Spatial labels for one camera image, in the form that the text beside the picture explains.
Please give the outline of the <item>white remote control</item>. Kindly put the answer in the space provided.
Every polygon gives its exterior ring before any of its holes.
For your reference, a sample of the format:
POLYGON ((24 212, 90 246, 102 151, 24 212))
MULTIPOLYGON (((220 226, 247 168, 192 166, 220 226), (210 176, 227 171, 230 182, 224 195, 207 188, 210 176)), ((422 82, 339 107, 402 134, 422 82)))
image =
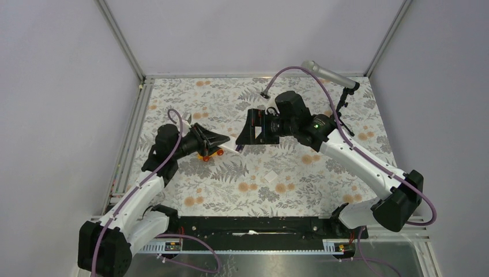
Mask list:
POLYGON ((231 137, 230 141, 220 144, 219 147, 236 154, 241 154, 244 150, 244 145, 237 144, 234 137, 231 137))

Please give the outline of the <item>white battery cover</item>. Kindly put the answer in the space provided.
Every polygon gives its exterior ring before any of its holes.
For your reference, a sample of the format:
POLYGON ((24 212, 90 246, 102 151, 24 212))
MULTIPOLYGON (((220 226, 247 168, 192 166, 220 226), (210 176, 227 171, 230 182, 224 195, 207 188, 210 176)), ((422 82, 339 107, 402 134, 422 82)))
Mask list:
POLYGON ((270 171, 264 176, 264 180, 268 183, 273 182, 278 177, 278 174, 275 171, 270 171))

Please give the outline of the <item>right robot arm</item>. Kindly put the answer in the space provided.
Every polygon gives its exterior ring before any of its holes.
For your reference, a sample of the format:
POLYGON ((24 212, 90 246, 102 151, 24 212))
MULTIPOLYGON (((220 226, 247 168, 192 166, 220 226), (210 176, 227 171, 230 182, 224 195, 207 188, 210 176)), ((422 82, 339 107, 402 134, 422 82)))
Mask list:
POLYGON ((346 237, 353 229, 378 223, 399 232, 409 222, 422 201, 424 177, 416 170, 406 173, 380 158, 344 134, 332 117, 312 115, 302 97, 287 91, 275 98, 271 112, 249 109, 238 145, 278 144, 281 137, 292 136, 304 146, 342 164, 364 181, 376 194, 369 201, 343 204, 333 213, 331 230, 346 237))

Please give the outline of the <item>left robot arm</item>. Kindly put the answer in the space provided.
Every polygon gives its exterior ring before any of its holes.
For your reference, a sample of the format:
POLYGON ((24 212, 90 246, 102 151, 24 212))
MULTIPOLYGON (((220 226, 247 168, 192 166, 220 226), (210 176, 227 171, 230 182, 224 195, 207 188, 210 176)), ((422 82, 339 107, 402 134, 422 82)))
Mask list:
POLYGON ((173 124, 158 128, 155 143, 133 187, 98 221, 86 221, 80 228, 77 265, 99 276, 123 276, 133 257, 162 234, 174 236, 179 222, 164 212, 143 212, 178 170, 178 160, 198 153, 210 156, 231 139, 205 129, 198 123, 173 124))

